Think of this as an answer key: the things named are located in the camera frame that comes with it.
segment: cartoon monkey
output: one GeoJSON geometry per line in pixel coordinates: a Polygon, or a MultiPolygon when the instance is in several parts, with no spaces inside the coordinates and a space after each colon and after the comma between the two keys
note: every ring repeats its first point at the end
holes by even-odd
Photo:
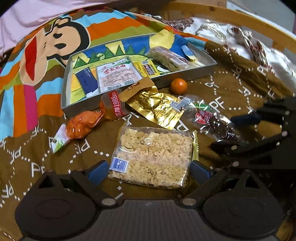
{"type": "Polygon", "coordinates": [[[23,84],[39,83],[46,73],[48,60],[56,59],[66,67],[70,55],[88,48],[87,29],[71,20],[71,17],[58,18],[49,32],[43,28],[27,41],[19,70],[23,84]]]}

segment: colorful striped fabric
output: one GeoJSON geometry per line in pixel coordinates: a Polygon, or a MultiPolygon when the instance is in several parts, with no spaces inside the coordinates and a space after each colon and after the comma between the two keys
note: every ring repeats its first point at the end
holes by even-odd
{"type": "MultiPolygon", "coordinates": [[[[65,66],[71,54],[163,29],[179,33],[150,17],[105,8],[62,15],[33,31],[15,47],[0,74],[0,139],[27,133],[38,125],[43,115],[63,115],[60,98],[65,66]]],[[[190,37],[202,45],[206,42],[190,37]]]]}

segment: white snack bag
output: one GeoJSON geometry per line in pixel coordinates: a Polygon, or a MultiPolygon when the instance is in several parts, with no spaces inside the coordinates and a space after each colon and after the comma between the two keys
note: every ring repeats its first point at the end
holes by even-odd
{"type": "Polygon", "coordinates": [[[96,70],[99,93],[130,85],[142,79],[128,56],[114,63],[98,66],[96,70]]]}

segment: cartoon blanket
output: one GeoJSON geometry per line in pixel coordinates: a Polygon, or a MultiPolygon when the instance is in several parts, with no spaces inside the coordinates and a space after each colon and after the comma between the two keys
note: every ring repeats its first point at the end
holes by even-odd
{"type": "MultiPolygon", "coordinates": [[[[62,123],[61,91],[67,60],[71,54],[117,39],[157,33],[163,29],[185,37],[185,41],[204,48],[220,61],[212,76],[188,83],[187,94],[198,95],[227,117],[250,113],[264,98],[292,93],[271,73],[245,60],[221,45],[190,34],[179,33],[148,16],[112,9],[83,11],[60,16],[35,30],[14,49],[0,74],[0,240],[18,240],[21,233],[14,220],[14,210],[31,186],[47,169],[58,174],[77,168],[89,168],[100,160],[110,162],[118,130],[125,120],[134,126],[158,127],[137,113],[117,121],[102,122],[86,138],[70,142],[56,154],[50,152],[51,140],[62,123]]],[[[150,47],[171,48],[175,37],[166,41],[147,38],[146,47],[133,47],[120,41],[106,46],[104,57],[145,56],[150,47]]],[[[97,61],[102,55],[80,55],[75,65],[97,61]]],[[[167,88],[159,90],[169,93],[167,88]]],[[[192,131],[184,118],[176,129],[192,131]]],[[[254,141],[280,131],[278,126],[263,124],[250,130],[254,141]]],[[[219,157],[210,151],[211,139],[200,134],[200,161],[218,167],[219,157]]],[[[168,191],[105,180],[104,191],[122,198],[176,198],[187,190],[168,191]]]]}

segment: pink fabric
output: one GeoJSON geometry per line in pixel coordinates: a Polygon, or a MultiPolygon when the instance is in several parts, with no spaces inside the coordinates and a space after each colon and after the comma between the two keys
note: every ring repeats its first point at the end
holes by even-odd
{"type": "Polygon", "coordinates": [[[34,86],[24,85],[27,130],[33,130],[38,125],[37,98],[34,86]]]}
{"type": "Polygon", "coordinates": [[[72,10],[116,0],[18,0],[0,17],[0,57],[25,36],[72,10]]]}

